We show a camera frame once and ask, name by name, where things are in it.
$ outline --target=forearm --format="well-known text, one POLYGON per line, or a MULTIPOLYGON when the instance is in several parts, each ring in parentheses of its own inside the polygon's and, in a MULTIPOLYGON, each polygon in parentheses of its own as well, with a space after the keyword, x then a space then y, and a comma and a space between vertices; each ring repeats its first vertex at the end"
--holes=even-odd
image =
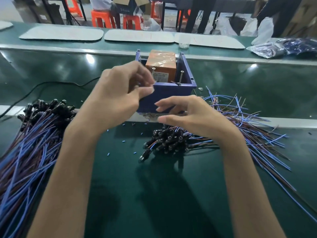
POLYGON ((60 154, 28 238, 84 236, 94 150, 98 137, 71 124, 65 131, 60 154))
POLYGON ((235 237, 285 237, 242 134, 221 147, 235 237))

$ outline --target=wire bundle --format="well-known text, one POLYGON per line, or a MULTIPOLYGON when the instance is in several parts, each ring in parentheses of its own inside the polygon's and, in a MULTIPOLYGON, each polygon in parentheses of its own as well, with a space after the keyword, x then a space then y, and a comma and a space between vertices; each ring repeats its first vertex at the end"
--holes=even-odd
POLYGON ((19 237, 35 197, 55 164, 74 106, 54 99, 28 104, 13 143, 0 158, 0 230, 3 238, 19 237))
MULTIPOLYGON (((275 129, 271 126, 264 125, 263 121, 268 122, 263 118, 258 117, 259 112, 247 114, 247 108, 244 107, 244 101, 240 105, 240 99, 225 95, 212 95, 208 87, 206 87, 209 96, 204 98, 211 107, 223 114, 243 134, 246 144, 249 148, 251 157, 255 164, 264 169, 286 192, 286 194, 316 223, 317 220, 310 212, 307 211, 292 195, 295 194, 302 202, 304 202, 315 214, 314 209, 307 201, 305 201, 296 189, 277 171, 275 164, 291 171, 283 161, 278 157, 289 160, 286 156, 276 150, 276 148, 285 148, 280 142, 282 138, 288 138, 286 134, 281 135, 275 133, 275 129), (266 129, 256 127, 256 124, 266 126, 266 129)), ((143 146, 145 152, 139 158, 139 162, 144 162, 149 158, 150 153, 154 150, 165 154, 179 151, 189 152, 190 150, 213 148, 219 149, 219 146, 211 139, 194 135, 180 127, 163 126, 162 130, 154 130, 153 137, 143 146)))

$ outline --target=left hand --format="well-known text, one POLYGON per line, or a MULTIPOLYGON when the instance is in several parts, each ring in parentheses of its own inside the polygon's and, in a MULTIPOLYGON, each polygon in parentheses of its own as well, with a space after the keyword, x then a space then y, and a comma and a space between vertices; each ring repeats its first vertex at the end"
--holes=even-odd
POLYGON ((101 135, 128 120, 139 100, 154 92, 154 83, 150 71, 137 61, 106 69, 70 125, 101 135))

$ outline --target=white shirt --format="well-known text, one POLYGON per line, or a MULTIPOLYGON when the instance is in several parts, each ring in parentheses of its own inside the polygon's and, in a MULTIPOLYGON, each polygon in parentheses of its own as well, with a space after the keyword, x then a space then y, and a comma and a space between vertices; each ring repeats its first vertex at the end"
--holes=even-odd
POLYGON ((112 0, 90 0, 94 10, 110 10, 112 0))

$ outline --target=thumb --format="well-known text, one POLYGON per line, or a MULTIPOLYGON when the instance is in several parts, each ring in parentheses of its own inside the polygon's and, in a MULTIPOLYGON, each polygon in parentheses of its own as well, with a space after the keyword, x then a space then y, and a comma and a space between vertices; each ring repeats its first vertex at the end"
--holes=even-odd
POLYGON ((137 96, 140 100, 141 98, 144 98, 154 92, 153 86, 150 87, 138 87, 135 88, 130 94, 133 96, 137 96))
POLYGON ((164 116, 160 116, 158 117, 158 122, 159 123, 163 123, 163 124, 167 124, 167 125, 171 125, 171 126, 183 126, 184 123, 184 116, 177 116, 177 115, 164 115, 164 116))

